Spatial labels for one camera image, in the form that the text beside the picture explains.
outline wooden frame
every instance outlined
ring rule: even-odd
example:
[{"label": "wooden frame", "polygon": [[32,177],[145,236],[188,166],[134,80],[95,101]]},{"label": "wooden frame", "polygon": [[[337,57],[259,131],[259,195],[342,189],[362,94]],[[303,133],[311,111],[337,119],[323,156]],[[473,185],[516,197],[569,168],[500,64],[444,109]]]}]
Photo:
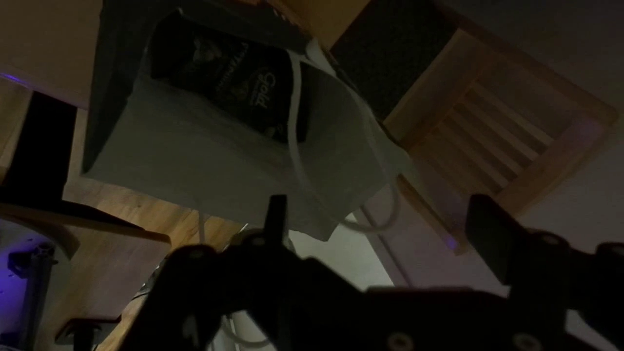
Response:
[{"label": "wooden frame", "polygon": [[[487,193],[518,214],[557,185],[606,135],[615,111],[493,35],[457,29],[385,119],[415,168],[463,201]],[[465,242],[444,205],[409,175],[405,199],[436,232]]]}]

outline plastic bag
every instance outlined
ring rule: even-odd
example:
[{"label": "plastic bag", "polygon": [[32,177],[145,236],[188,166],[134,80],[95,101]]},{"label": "plastic bag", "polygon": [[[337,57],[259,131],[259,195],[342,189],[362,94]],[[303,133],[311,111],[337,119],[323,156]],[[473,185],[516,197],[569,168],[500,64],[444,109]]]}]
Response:
[{"label": "plastic bag", "polygon": [[99,103],[91,105],[91,115],[116,123],[108,133],[89,127],[91,144],[101,142],[101,135],[106,136],[97,152],[89,152],[83,170],[87,177],[249,224],[262,222],[268,195],[284,193],[288,226],[327,240],[346,213],[387,183],[387,174],[407,166],[407,156],[374,125],[370,109],[346,84],[329,68],[323,72],[290,53],[296,74],[288,121],[292,113],[307,121],[307,136],[298,144],[299,160],[321,201],[309,199],[288,146],[227,117],[200,94],[153,80],[143,51],[136,57],[136,51],[124,53],[124,45],[112,47],[116,60],[136,60],[136,76],[118,74],[118,80],[108,80],[112,86],[106,90],[114,84],[132,86],[116,115],[114,109],[104,115],[101,105],[118,105],[118,94],[97,96]]}]

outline cable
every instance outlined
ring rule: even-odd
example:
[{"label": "cable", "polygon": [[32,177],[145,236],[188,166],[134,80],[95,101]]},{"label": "cable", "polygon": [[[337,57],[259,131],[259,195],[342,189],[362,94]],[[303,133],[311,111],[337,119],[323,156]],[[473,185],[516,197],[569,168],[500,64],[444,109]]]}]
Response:
[{"label": "cable", "polygon": [[270,345],[268,339],[259,339],[259,341],[241,339],[239,335],[233,333],[233,330],[231,330],[231,326],[229,326],[227,322],[229,322],[229,316],[223,316],[223,318],[220,320],[220,330],[221,330],[233,343],[237,343],[239,347],[260,349],[260,347]]},{"label": "cable", "polygon": [[[299,82],[299,84],[292,84],[292,97],[290,97],[290,115],[288,115],[288,154],[290,154],[290,162],[292,162],[292,168],[294,168],[294,175],[296,175],[296,181],[298,185],[303,189],[303,193],[315,203],[315,209],[333,220],[333,216],[327,213],[327,205],[323,201],[323,197],[317,193],[317,189],[311,185],[309,177],[307,177],[307,172],[303,168],[303,162],[301,162],[301,156],[299,156],[299,150],[298,150],[298,142],[296,142],[296,125],[298,125],[298,105],[299,103],[292,103],[292,101],[299,101],[299,94],[301,94],[301,70],[299,70],[299,62],[298,58],[290,55],[290,68],[292,68],[292,80],[294,82]],[[374,121],[374,113],[372,109],[368,107],[368,103],[356,94],[350,90],[350,86],[342,84],[348,92],[348,96],[352,99],[356,99],[356,105],[360,109],[360,113],[366,117],[364,123],[362,123],[362,129],[364,129],[364,135],[366,135],[366,142],[368,142],[368,148],[372,150],[372,156],[377,164],[377,170],[381,172],[385,183],[391,187],[391,209],[389,209],[389,214],[387,218],[381,222],[381,224],[374,224],[374,226],[364,226],[360,222],[352,222],[352,220],[346,220],[346,218],[340,218],[340,224],[350,228],[350,230],[356,230],[356,232],[377,232],[377,230],[385,230],[389,228],[395,218],[397,218],[397,213],[399,213],[399,195],[397,195],[397,187],[393,183],[393,177],[389,175],[389,170],[387,170],[387,164],[381,156],[381,150],[377,146],[377,140],[374,138],[374,129],[372,127],[377,127],[376,121]]]}]

